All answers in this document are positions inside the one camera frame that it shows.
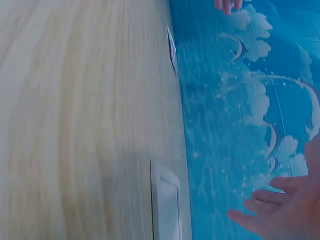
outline cloud pattern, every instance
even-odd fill
[[[290,3],[246,0],[224,16],[212,0],[170,2],[195,240],[259,239],[226,211],[246,211],[276,176],[308,173],[304,145],[320,128],[320,45],[310,37],[320,27],[293,31]]]

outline hand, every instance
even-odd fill
[[[240,9],[242,6],[243,0],[234,0],[234,6],[236,9]],[[214,0],[214,4],[216,9],[221,10],[223,8],[223,11],[225,14],[230,15],[231,14],[231,3],[232,0]]]
[[[270,185],[284,193],[258,190],[244,206],[256,216],[237,210],[227,215],[266,240],[320,239],[320,137],[305,146],[308,175],[276,177]]]

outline finger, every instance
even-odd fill
[[[236,9],[240,9],[242,6],[242,0],[235,0],[234,1],[234,6]]]
[[[247,215],[238,210],[229,210],[227,216],[235,223],[257,235],[264,235],[266,223],[259,217]]]
[[[214,5],[215,5],[216,9],[218,9],[218,10],[222,9],[222,1],[223,0],[214,0]]]
[[[261,216],[277,211],[280,207],[271,203],[262,202],[256,199],[249,199],[244,202],[244,206],[251,212]]]
[[[231,14],[231,0],[224,0],[223,2],[224,13],[226,15]]]
[[[286,193],[267,190],[257,190],[252,193],[252,197],[255,200],[278,206],[289,202],[289,200],[291,199],[291,196]]]
[[[307,182],[308,176],[276,177],[271,180],[270,185],[280,189],[287,194],[294,194],[298,188]]]

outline sparkle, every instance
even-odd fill
[[[198,158],[199,158],[199,152],[198,152],[198,150],[197,150],[197,151],[193,151],[192,156],[193,156],[192,162],[194,162],[196,159],[198,159]]]
[[[241,113],[241,105],[240,105],[240,102],[238,103],[238,109],[239,109],[239,113]]]

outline wall plate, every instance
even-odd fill
[[[158,161],[151,161],[154,240],[182,240],[180,181]]]

